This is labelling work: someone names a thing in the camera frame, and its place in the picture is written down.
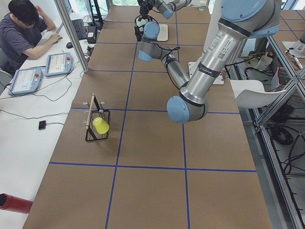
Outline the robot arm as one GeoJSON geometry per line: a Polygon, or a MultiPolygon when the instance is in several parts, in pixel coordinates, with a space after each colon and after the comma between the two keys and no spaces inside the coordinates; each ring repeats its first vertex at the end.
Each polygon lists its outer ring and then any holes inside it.
{"type": "Polygon", "coordinates": [[[165,19],[169,19],[175,11],[188,6],[192,1],[171,0],[166,3],[164,0],[138,0],[137,2],[140,6],[140,15],[144,19],[148,18],[149,11],[153,8],[156,8],[165,19]]]}
{"type": "Polygon", "coordinates": [[[156,8],[169,19],[175,11],[190,4],[188,0],[141,0],[140,15],[134,30],[141,46],[138,57],[144,62],[160,60],[178,88],[178,95],[167,102],[167,114],[176,123],[185,124],[203,118],[207,113],[205,95],[240,41],[274,35],[280,27],[279,0],[224,0],[220,5],[218,31],[189,77],[173,55],[173,49],[161,46],[157,37],[160,26],[149,11],[156,8]]]}

